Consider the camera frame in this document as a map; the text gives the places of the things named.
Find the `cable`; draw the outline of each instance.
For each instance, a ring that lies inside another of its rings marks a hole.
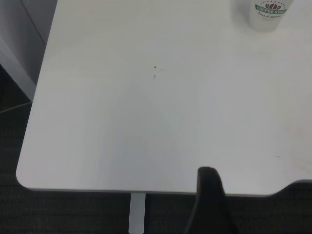
[[[6,110],[4,110],[4,111],[0,111],[0,114],[5,113],[5,112],[8,112],[8,111],[12,111],[12,110],[14,110],[14,109],[16,109],[16,108],[19,108],[19,107],[22,107],[22,106],[26,106],[26,105],[28,105],[28,104],[30,104],[30,103],[32,103],[32,102],[30,101],[30,102],[27,102],[27,103],[24,103],[24,104],[21,104],[21,105],[17,105],[17,106],[15,106],[15,107],[11,107],[11,108],[6,109]]]

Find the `rounded desk corner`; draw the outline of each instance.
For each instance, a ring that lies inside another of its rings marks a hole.
[[[26,189],[30,189],[30,188],[31,188],[31,187],[30,187],[29,185],[27,185],[27,183],[25,182],[24,177],[21,175],[21,172],[19,171],[19,168],[16,169],[15,175],[16,175],[16,180],[18,181],[18,183],[19,183],[22,187],[24,187],[24,188],[26,188]]]

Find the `green logo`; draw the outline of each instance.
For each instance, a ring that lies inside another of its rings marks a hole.
[[[287,11],[287,9],[284,9],[284,10],[268,9],[268,8],[259,6],[257,4],[255,5],[255,8],[258,11],[262,11],[262,12],[269,13],[269,14],[284,14]]]

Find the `paper cup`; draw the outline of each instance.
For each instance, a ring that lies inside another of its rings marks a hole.
[[[275,30],[293,0],[251,0],[250,25],[260,32]]]

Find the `desk surface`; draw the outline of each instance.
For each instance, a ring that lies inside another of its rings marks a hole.
[[[17,168],[31,189],[269,195],[312,179],[312,2],[58,0]]]

